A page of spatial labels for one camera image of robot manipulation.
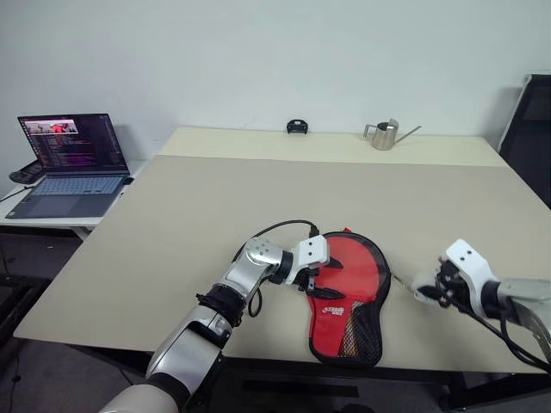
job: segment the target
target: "laptop screen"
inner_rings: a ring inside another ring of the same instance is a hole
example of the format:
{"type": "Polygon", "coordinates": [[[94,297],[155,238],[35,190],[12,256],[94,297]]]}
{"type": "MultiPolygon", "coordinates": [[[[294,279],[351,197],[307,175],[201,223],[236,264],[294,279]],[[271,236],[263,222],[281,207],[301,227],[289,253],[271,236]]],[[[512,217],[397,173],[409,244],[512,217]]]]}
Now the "laptop screen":
{"type": "Polygon", "coordinates": [[[108,114],[17,118],[46,172],[127,172],[108,114]]]}

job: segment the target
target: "laptop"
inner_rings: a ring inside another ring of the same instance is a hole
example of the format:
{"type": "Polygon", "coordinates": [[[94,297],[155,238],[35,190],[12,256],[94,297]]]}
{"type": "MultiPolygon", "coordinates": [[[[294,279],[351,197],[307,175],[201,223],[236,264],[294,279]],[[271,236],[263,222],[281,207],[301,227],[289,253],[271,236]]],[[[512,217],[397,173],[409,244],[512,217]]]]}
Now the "laptop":
{"type": "Polygon", "coordinates": [[[130,175],[109,115],[17,119],[46,176],[6,218],[103,216],[130,175]]]}

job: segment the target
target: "printed logo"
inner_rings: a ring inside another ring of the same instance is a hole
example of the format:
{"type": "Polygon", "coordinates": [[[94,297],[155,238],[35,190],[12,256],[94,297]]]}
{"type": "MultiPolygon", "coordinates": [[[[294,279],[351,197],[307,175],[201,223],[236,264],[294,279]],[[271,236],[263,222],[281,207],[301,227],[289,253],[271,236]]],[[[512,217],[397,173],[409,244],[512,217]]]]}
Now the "printed logo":
{"type": "Polygon", "coordinates": [[[324,314],[330,312],[333,316],[342,316],[344,314],[344,307],[325,307],[322,312],[324,314]]]}

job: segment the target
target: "laptop touchpad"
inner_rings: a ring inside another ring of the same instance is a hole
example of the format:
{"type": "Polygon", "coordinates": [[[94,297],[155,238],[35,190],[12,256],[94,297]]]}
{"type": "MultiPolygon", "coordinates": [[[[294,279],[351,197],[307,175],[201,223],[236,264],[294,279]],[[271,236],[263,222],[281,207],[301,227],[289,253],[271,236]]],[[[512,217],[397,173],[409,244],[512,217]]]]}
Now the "laptop touchpad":
{"type": "Polygon", "coordinates": [[[39,200],[29,217],[63,217],[77,204],[80,196],[48,196],[39,200]]]}

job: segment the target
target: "white table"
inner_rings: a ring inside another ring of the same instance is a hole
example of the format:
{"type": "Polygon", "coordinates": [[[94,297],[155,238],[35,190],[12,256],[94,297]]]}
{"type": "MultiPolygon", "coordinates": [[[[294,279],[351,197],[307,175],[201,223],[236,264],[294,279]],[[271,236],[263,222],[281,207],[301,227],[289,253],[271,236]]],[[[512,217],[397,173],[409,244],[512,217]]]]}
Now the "white table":
{"type": "MultiPolygon", "coordinates": [[[[130,170],[130,175],[133,178],[136,178],[146,165],[147,161],[144,160],[128,161],[128,169],[130,170]]],[[[5,196],[0,197],[0,199],[15,194],[23,188],[23,185],[16,185],[5,196]]],[[[116,202],[118,202],[118,200],[121,198],[126,190],[127,186],[121,189],[121,193],[115,198],[113,204],[111,204],[109,208],[111,208],[116,202]]],[[[11,211],[19,202],[21,202],[27,194],[28,191],[23,191],[20,194],[14,195],[9,199],[0,202],[0,225],[39,228],[68,228],[73,230],[82,240],[84,240],[103,219],[103,217],[7,219],[6,215],[9,213],[9,211],[11,211]]]]}
{"type": "MultiPolygon", "coordinates": [[[[405,280],[433,274],[458,237],[500,278],[551,276],[551,213],[482,138],[412,136],[376,151],[360,135],[179,128],[19,325],[16,336],[152,351],[251,234],[285,219],[348,226],[405,280]]],[[[284,247],[304,228],[273,231],[284,247]]],[[[263,286],[224,352],[316,361],[304,293],[263,286]]],[[[379,366],[534,372],[469,317],[417,302],[394,282],[379,366]]],[[[528,350],[531,335],[511,329],[528,350]]]]}

